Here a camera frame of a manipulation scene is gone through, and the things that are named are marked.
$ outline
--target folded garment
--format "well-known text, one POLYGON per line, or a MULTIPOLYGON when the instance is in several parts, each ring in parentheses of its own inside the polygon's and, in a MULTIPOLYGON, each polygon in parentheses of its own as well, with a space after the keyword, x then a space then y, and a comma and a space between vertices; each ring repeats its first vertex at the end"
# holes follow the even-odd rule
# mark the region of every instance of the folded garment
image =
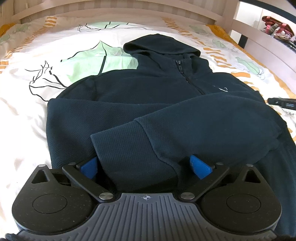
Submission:
POLYGON ((192 154, 252 163, 283 205, 278 233, 295 235, 296 202, 287 191, 296 192, 296 147, 260 93, 213 73, 199 50, 170 37, 144 36, 124 51, 137 58, 137 69, 86 77, 49 101, 52 167, 97 156, 118 191, 162 192, 194 176, 192 154))

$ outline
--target round metal bolt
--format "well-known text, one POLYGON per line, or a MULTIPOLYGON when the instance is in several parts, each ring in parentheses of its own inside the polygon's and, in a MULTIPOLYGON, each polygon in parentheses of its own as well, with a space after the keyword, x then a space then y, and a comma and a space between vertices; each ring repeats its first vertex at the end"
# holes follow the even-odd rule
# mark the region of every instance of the round metal bolt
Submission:
POLYGON ((113 198, 113 194, 109 192, 103 192, 99 195, 99 198, 102 200, 110 200, 113 198))
POLYGON ((195 195, 191 192, 183 192, 181 194, 181 198, 184 199, 184 200, 192 200, 195 198, 195 195))

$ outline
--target red bag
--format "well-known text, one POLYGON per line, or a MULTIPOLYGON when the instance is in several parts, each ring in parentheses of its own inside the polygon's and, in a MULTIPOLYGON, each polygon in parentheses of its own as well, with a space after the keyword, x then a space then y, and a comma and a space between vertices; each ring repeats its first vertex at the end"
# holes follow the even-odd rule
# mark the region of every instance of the red bag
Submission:
POLYGON ((267 34, 268 34, 271 26, 273 26, 274 24, 278 24, 280 29, 276 32, 277 34, 280 34, 282 31, 284 31, 285 34, 289 34, 291 37, 293 37, 295 35, 293 30, 291 29, 291 27, 288 24, 282 23, 281 21, 278 21, 273 17, 264 16, 264 17, 262 17, 262 21, 265 22, 267 34))

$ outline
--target crosshair symbol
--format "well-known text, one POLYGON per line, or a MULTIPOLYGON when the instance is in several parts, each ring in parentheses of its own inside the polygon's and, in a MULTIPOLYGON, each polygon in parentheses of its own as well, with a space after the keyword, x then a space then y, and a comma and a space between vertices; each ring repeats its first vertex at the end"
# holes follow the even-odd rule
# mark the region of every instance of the crosshair symbol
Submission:
POLYGON ((146 196, 144 196, 144 197, 142 197, 142 198, 145 199, 145 200, 147 201, 147 200, 149 200, 151 197, 148 196, 148 195, 146 195, 146 196))

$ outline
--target bed sheet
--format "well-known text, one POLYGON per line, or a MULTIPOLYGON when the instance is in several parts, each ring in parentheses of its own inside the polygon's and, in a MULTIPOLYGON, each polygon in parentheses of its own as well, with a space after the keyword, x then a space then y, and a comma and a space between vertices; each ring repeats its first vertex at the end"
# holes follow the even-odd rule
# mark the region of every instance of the bed sheet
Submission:
MULTIPOLYGON (((265 100, 295 97, 268 69, 216 32, 214 26, 127 15, 48 16, 11 27, 0 38, 0 237, 18 231, 11 206, 34 168, 51 167, 47 101, 83 77, 135 69, 137 60, 122 49, 126 42, 148 34, 167 35, 199 49, 213 72, 236 76, 259 90, 265 100)), ((296 141, 296 112, 273 108, 296 141)))

